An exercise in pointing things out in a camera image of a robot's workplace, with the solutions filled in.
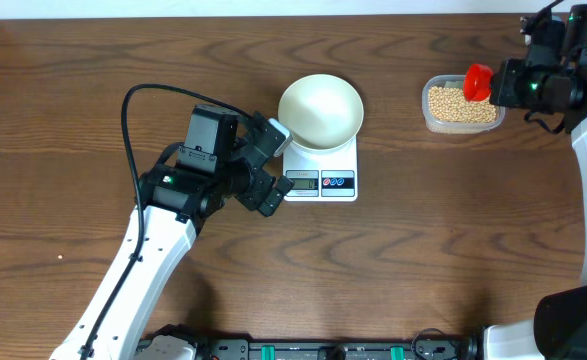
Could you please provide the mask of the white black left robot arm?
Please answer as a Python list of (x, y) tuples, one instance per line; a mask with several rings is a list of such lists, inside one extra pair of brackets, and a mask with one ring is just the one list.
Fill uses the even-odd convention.
[(290, 131), (256, 113), (194, 108), (184, 142), (168, 145), (139, 180), (123, 242), (55, 359), (131, 359), (174, 269), (206, 220), (234, 198), (274, 214), (293, 182), (264, 170), (290, 144)]

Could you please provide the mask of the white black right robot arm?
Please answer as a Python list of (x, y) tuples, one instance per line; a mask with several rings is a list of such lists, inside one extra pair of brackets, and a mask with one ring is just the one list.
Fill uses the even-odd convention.
[(465, 80), (467, 99), (526, 110), (528, 123), (559, 113), (553, 134), (566, 132), (577, 156), (582, 184), (585, 250), (580, 285), (540, 300), (532, 319), (492, 325), (467, 347), (468, 359), (587, 359), (587, 4), (567, 19), (546, 6), (520, 20), (528, 51), (507, 59), (497, 73)]

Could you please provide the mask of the red plastic measuring scoop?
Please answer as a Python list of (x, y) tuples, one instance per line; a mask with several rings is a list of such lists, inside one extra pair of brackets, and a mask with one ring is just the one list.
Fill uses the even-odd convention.
[(490, 67), (473, 64), (469, 67), (462, 86), (463, 95), (469, 102), (480, 102), (491, 94), (493, 71)]

